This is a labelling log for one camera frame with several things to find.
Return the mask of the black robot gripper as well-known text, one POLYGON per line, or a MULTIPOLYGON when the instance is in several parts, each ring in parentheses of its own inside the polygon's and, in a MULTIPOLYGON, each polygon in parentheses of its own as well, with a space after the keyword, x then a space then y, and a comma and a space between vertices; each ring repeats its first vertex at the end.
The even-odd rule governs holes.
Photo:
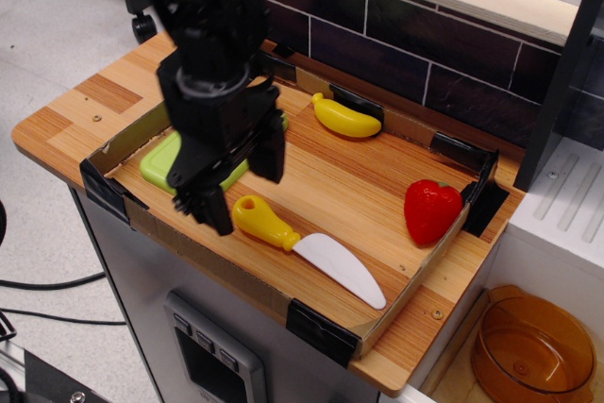
POLYGON ((279 90, 268 77, 254 85, 248 65, 230 80, 210 82, 184 71, 177 56, 164 59, 158 78, 180 151, 169 171, 176 209, 220 236, 233 232, 220 184, 242 163, 279 183, 284 174, 285 134, 277 107, 279 90))

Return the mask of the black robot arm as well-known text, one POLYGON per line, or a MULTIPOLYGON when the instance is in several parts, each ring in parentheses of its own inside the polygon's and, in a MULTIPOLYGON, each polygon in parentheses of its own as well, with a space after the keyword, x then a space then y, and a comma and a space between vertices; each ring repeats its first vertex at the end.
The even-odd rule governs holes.
POLYGON ((157 75, 181 146, 168 173, 175 207, 218 234, 233 226, 222 183, 242 163, 279 182, 283 114, 260 47, 268 33, 261 0, 140 0, 174 44, 157 75))

